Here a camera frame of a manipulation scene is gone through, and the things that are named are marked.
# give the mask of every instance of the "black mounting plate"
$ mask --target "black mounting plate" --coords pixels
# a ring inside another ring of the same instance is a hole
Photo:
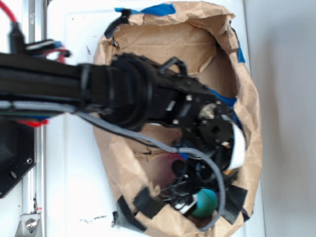
[[[0,119],[0,198],[36,164],[34,140],[34,128]]]

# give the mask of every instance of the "metal bracket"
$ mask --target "metal bracket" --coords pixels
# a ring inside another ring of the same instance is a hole
[[[41,237],[42,222],[40,214],[21,215],[15,237]]]

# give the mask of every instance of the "paper bag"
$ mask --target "paper bag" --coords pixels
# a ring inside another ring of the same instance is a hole
[[[173,6],[175,13],[166,16],[131,15],[129,23],[119,25],[113,37],[102,36],[94,62],[108,65],[115,54],[124,52],[145,55],[158,63],[176,56],[186,63],[189,75],[198,77],[223,96],[237,97],[234,111],[242,125],[247,149],[234,185],[248,190],[243,213],[250,217],[262,166],[261,115],[257,89],[244,63],[238,61],[238,39],[230,26],[234,15],[222,6],[206,2],[174,2]],[[141,133],[168,145],[181,136],[179,129],[150,124]],[[157,197],[159,189],[174,178],[170,164],[179,156],[99,128],[95,128],[95,137],[115,202],[124,200],[136,219],[135,225],[145,234],[227,237],[244,224],[240,213],[233,225],[221,217],[213,228],[201,232],[199,226],[168,204],[151,218],[137,211],[133,204],[137,194],[149,187],[151,196]]]

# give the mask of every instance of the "white wall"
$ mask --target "white wall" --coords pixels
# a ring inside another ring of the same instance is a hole
[[[267,237],[316,236],[316,1],[244,0]]]

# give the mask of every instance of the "red object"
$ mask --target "red object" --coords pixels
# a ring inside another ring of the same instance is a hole
[[[0,0],[0,8],[8,15],[12,22],[17,22],[15,16],[13,15],[12,11],[4,4],[3,1]]]
[[[50,53],[54,53],[54,52],[61,52],[60,54],[59,54],[59,57],[57,58],[57,62],[59,62],[59,63],[65,63],[65,55],[64,54],[62,54],[63,52],[66,52],[67,50],[65,50],[63,47],[62,48],[60,48],[60,49],[53,49],[53,50],[50,50],[50,51],[47,51],[47,52],[45,52],[44,54],[45,55],[49,55]]]
[[[41,207],[38,207],[38,208],[36,209],[36,213],[37,213],[37,214],[40,214],[42,211],[43,211],[43,208],[41,208]]]
[[[48,120],[44,119],[43,121],[18,121],[18,123],[23,123],[30,127],[40,127],[42,125],[48,124]]]

